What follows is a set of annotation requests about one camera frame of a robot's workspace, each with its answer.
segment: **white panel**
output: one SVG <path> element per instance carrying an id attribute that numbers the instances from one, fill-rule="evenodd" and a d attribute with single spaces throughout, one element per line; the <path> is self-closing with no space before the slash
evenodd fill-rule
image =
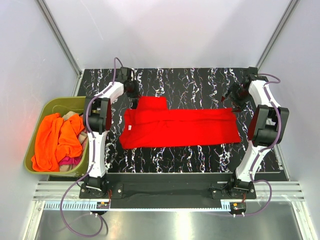
<path id="1" fill-rule="evenodd" d="M 0 1 L 0 235 L 21 239 L 39 177 L 23 159 L 44 104 L 70 96 L 76 75 L 36 1 Z"/>
<path id="2" fill-rule="evenodd" d="M 271 85 L 290 115 L 281 145 L 292 180 L 301 185 L 320 234 L 320 1 L 300 1 L 260 72 L 282 79 Z"/>
<path id="3" fill-rule="evenodd" d="M 255 66 L 289 0 L 46 0 L 80 68 Z"/>

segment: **black marble tabletop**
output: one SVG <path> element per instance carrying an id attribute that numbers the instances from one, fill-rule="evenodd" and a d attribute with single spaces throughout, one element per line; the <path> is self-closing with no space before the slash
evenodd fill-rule
<path id="1" fill-rule="evenodd" d="M 170 109 L 218 109 L 232 106 L 230 100 L 220 100 L 230 84 L 242 81 L 243 69 L 139 68 L 135 75 L 143 96 L 166 97 Z M 113 69 L 86 69 L 78 96 L 95 95 L 112 77 Z M 111 106 L 112 126 L 105 144 L 105 166 L 109 173 L 233 172 L 248 147 L 248 126 L 255 110 L 251 101 L 243 112 L 236 113 L 241 143 L 124 150 L 119 136 L 125 125 L 124 113 L 129 107 L 130 101 L 125 95 Z M 259 171 L 279 171 L 273 151 L 265 156 Z"/>

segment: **gray floor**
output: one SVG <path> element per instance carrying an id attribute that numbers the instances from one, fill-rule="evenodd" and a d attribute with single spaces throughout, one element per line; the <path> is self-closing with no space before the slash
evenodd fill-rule
<path id="1" fill-rule="evenodd" d="M 248 203 L 248 212 L 261 208 Z M 68 222 L 82 215 L 80 211 L 66 211 Z M 108 235 L 103 227 L 95 240 L 301 240 L 301 234 L 289 202 L 272 202 L 259 215 L 229 217 L 222 212 L 107 212 Z M 44 211 L 37 240 L 87 239 L 61 228 L 64 224 L 58 211 Z M 72 224 L 76 231 L 93 234 L 100 221 L 86 216 Z"/>

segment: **orange cloth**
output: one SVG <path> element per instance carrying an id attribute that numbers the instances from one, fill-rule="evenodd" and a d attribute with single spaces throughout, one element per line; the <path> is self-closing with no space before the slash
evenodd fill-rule
<path id="1" fill-rule="evenodd" d="M 59 172 L 59 162 L 64 157 L 75 158 L 82 154 L 77 135 L 84 129 L 78 114 L 66 121 L 59 113 L 46 116 L 36 134 L 32 168 L 37 172 Z"/>

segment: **yellow-green bin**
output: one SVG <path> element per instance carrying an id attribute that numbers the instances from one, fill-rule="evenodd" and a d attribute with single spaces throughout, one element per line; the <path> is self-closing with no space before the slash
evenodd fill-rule
<path id="1" fill-rule="evenodd" d="M 80 177 L 83 176 L 88 169 L 88 162 L 89 162 L 89 150 L 88 150 L 88 141 L 84 147 L 83 155 L 80 163 L 70 171 L 59 172 L 59 171 L 35 171 L 32 168 L 32 161 L 31 158 L 35 155 L 35 143 L 36 143 L 36 136 L 39 129 L 39 126 L 45 116 L 50 114 L 59 113 L 61 117 L 67 114 L 69 111 L 73 111 L 75 113 L 83 113 L 84 106 L 85 106 L 85 96 L 74 96 L 74 97 L 59 97 L 51 100 L 48 102 L 39 117 L 39 120 L 36 124 L 34 133 L 32 135 L 31 142 L 27 149 L 27 152 L 24 157 L 24 166 L 29 173 L 32 174 L 45 174 L 45 175 L 54 175 L 54 176 L 61 176 L 61 177 Z"/>

